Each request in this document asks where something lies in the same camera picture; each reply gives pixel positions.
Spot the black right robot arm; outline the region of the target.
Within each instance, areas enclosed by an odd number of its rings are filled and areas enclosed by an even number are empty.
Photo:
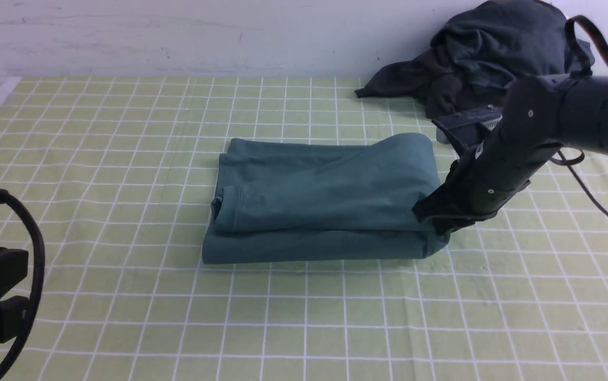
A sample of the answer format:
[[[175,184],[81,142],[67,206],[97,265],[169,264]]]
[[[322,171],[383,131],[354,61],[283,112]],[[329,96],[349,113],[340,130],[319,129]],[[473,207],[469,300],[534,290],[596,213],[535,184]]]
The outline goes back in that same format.
[[[527,77],[500,108],[434,119],[459,155],[446,181],[412,211],[438,234],[492,219],[547,162],[608,155],[608,77]]]

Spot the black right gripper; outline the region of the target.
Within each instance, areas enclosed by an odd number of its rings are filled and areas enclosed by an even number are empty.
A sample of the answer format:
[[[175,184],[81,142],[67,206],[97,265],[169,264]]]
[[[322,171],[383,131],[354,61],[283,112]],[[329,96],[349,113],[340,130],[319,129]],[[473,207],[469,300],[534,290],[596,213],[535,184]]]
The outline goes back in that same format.
[[[434,193],[415,203],[417,221],[447,235],[495,217],[562,148],[559,111],[572,85],[570,79],[519,80],[507,95],[500,123],[459,157]]]

